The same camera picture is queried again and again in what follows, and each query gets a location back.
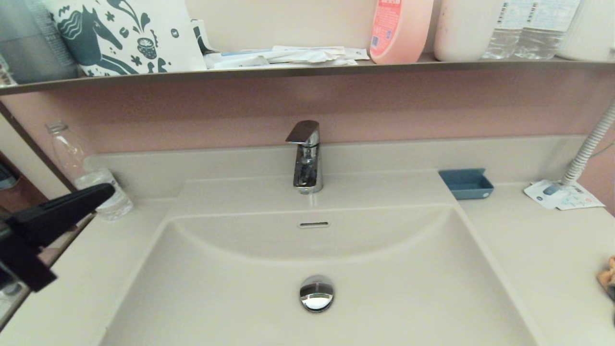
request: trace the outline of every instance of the chrome faucet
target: chrome faucet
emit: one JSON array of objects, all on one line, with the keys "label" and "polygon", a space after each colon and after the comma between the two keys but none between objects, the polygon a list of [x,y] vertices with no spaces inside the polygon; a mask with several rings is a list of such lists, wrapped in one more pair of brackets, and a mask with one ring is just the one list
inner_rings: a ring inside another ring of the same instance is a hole
[{"label": "chrome faucet", "polygon": [[303,195],[322,190],[322,160],[320,159],[319,124],[313,120],[300,121],[286,142],[297,144],[293,186]]}]

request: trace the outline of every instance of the white hose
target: white hose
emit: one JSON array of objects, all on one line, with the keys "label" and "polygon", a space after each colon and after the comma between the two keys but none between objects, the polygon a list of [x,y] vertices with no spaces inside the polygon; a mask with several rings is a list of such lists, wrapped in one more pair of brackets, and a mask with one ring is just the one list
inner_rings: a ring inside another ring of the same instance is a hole
[{"label": "white hose", "polygon": [[607,131],[615,123],[615,98],[611,101],[611,105],[606,110],[602,119],[593,129],[592,133],[583,143],[583,146],[577,153],[570,167],[564,174],[564,178],[561,180],[562,185],[572,185],[576,183],[577,179],[585,170],[587,161],[591,158],[593,151],[596,149],[602,138],[605,137]]}]

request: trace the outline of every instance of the blue soap dish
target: blue soap dish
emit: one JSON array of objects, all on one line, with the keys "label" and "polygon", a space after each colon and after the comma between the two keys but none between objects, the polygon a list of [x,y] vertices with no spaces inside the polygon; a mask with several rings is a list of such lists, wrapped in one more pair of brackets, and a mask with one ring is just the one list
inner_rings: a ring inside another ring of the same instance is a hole
[{"label": "blue soap dish", "polygon": [[493,184],[485,169],[449,169],[438,172],[456,199],[480,199],[491,196]]}]

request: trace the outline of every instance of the washbasin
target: washbasin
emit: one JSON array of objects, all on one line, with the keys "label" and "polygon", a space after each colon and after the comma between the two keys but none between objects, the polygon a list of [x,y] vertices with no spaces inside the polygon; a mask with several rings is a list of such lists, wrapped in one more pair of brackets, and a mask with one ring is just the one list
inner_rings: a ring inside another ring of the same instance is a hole
[{"label": "washbasin", "polygon": [[[173,219],[102,346],[534,345],[450,205]],[[323,313],[299,301],[325,275]]]}]

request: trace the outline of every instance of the wall shelf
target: wall shelf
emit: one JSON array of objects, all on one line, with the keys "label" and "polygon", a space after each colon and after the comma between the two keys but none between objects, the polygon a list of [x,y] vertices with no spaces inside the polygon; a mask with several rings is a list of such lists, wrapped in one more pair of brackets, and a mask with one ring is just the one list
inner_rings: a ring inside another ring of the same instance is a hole
[{"label": "wall shelf", "polygon": [[438,62],[431,54],[424,54],[418,63],[405,65],[375,65],[363,62],[358,66],[274,68],[260,70],[199,71],[156,74],[133,74],[96,78],[77,78],[61,81],[24,84],[0,88],[0,96],[50,91],[66,88],[87,88],[90,86],[113,86],[150,82],[195,81],[214,79],[248,79],[275,77],[343,76],[353,74],[410,73],[425,71],[480,71],[480,70],[615,70],[615,63],[577,62],[555,58],[541,62],[521,61],[479,61],[479,62]]}]

